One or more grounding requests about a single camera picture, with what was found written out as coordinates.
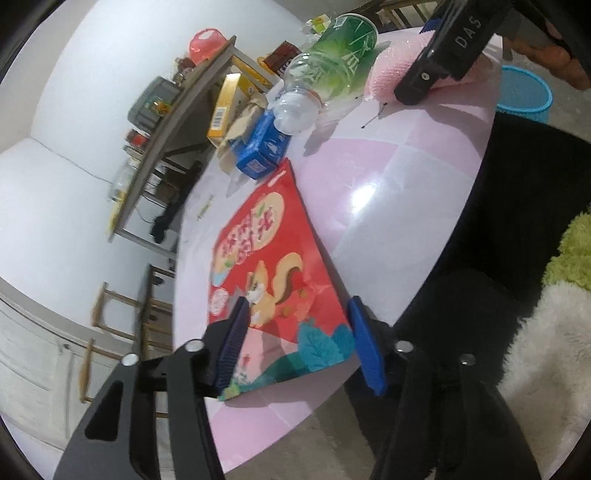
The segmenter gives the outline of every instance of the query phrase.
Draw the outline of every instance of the red snack bag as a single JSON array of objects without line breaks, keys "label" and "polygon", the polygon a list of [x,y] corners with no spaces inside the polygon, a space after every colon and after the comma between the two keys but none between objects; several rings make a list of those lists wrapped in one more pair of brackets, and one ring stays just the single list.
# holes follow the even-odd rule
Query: red snack bag
[{"label": "red snack bag", "polygon": [[287,159],[224,227],[213,255],[209,322],[227,318],[239,296],[251,305],[251,327],[222,398],[350,357],[352,332]]}]

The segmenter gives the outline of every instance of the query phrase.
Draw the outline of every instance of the blue box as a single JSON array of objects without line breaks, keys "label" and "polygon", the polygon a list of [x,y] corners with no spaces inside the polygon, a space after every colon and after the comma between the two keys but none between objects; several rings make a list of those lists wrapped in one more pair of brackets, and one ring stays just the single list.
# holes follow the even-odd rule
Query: blue box
[{"label": "blue box", "polygon": [[265,111],[256,124],[247,145],[240,140],[232,145],[238,155],[237,168],[258,180],[277,168],[285,156],[291,137],[275,128],[273,111]]}]

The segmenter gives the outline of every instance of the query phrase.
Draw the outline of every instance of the blue trash bin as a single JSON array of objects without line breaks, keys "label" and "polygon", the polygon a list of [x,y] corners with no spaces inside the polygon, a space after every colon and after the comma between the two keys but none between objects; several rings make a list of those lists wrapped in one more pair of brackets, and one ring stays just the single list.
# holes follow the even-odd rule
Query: blue trash bin
[{"label": "blue trash bin", "polygon": [[546,123],[552,101],[552,90],[535,73],[513,65],[503,65],[497,111]]}]

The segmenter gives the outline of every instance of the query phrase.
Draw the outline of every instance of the pink tabletop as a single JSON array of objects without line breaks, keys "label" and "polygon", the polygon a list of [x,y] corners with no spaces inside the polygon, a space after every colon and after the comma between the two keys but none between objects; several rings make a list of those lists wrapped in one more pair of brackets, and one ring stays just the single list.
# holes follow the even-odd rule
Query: pink tabletop
[{"label": "pink tabletop", "polygon": [[[416,30],[381,35],[400,41]],[[486,51],[499,61],[495,37]],[[466,203],[486,150],[498,77],[430,93],[420,106],[359,105],[330,132],[293,138],[287,156],[310,220],[351,295],[390,324],[435,265]],[[186,203],[174,301],[174,343],[206,328],[212,248],[256,186],[236,187],[217,162]],[[335,367],[207,404],[224,471],[276,442],[324,402],[358,367]]]}]

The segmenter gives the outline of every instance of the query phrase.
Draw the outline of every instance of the plastic water bottle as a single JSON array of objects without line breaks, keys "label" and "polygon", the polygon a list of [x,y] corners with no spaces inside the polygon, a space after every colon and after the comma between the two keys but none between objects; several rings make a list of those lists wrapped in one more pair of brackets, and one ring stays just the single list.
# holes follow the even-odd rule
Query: plastic water bottle
[{"label": "plastic water bottle", "polygon": [[272,106],[275,128],[295,135],[312,127],[326,102],[349,92],[359,62],[377,41],[378,29],[367,18],[335,18],[310,51],[287,67],[285,93]]}]

